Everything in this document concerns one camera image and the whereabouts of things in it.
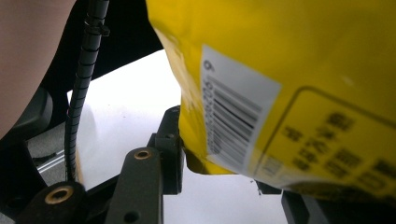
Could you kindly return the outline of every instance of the white surface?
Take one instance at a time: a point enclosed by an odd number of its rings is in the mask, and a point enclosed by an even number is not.
[[[164,111],[180,102],[164,51],[92,82],[78,130],[79,175],[86,189],[120,172],[125,155],[144,147]],[[184,170],[183,191],[164,196],[164,222],[286,223],[279,196],[259,195],[241,175]]]

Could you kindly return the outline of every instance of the black plastic part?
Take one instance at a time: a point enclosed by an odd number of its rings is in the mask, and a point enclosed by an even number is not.
[[[143,147],[125,158],[106,223],[163,223],[160,152]]]
[[[92,7],[88,9],[88,15],[96,19],[104,19],[107,13],[108,0],[91,0]]]
[[[184,155],[178,133],[180,106],[165,111],[154,146],[161,152],[163,166],[163,194],[179,194],[182,189]]]
[[[100,35],[95,35],[95,36],[100,40],[101,38]],[[78,61],[79,64],[83,64],[83,65],[95,64],[98,53],[99,53],[98,49],[82,48]],[[79,77],[90,77],[92,74],[86,74],[87,76],[81,76],[81,75],[84,74],[78,74]]]
[[[289,224],[396,223],[396,210],[384,203],[341,203],[284,191],[282,205]]]
[[[25,140],[47,128],[51,113],[50,95],[38,88],[17,123],[0,141],[0,212],[11,219],[47,186],[35,168]]]
[[[257,184],[257,187],[259,188],[259,190],[262,192],[262,194],[281,194],[282,193],[282,189],[276,189],[276,188],[271,187],[267,184],[264,184],[260,181],[256,180],[256,184]]]
[[[38,88],[21,117],[3,139],[8,142],[30,139],[47,128],[51,115],[52,99],[47,91]]]
[[[63,189],[71,189],[71,196],[67,197]],[[59,192],[59,195],[50,197],[52,191]],[[61,198],[65,200],[60,203],[47,203],[46,197]],[[82,203],[85,198],[85,189],[76,182],[61,182],[40,191],[29,203],[26,209],[17,218],[17,224],[68,224],[84,223],[87,216],[87,209]]]
[[[107,8],[108,1],[90,0],[88,14],[85,20],[85,31],[78,61],[77,77],[67,112],[64,134],[66,179],[70,181],[76,179],[76,139],[74,136],[67,135],[75,134],[77,136],[80,115],[90,85],[94,64],[98,56],[100,41],[102,35],[109,34],[108,28],[104,26]]]
[[[301,195],[283,191],[281,202],[289,224],[308,223],[309,213]]]
[[[88,214],[85,223],[105,223],[107,210],[110,200],[113,197],[118,179],[118,176],[114,176],[113,178],[108,179],[104,183],[87,191],[87,200],[85,201],[85,204],[90,208],[90,213]]]
[[[24,141],[1,142],[0,212],[11,219],[47,185],[38,173]]]
[[[148,140],[148,147],[155,147],[155,136],[157,134],[156,133],[152,133],[151,137]]]

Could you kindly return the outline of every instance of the yellow bag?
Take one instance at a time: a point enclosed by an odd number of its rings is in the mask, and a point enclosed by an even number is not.
[[[147,3],[190,169],[396,199],[395,1]]]

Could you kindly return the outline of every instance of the gray surface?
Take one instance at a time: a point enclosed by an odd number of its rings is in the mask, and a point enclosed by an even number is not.
[[[48,156],[64,150],[64,123],[28,141],[32,157]],[[64,164],[60,163],[42,174],[48,185],[64,181]],[[14,223],[0,214],[0,224]]]

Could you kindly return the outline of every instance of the barcode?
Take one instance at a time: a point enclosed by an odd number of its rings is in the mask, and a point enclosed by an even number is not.
[[[207,158],[245,173],[281,86],[209,46],[203,46],[200,73]]]
[[[209,137],[213,143],[209,150],[217,159],[241,169],[261,108],[213,77],[207,81],[213,87],[213,132]]]

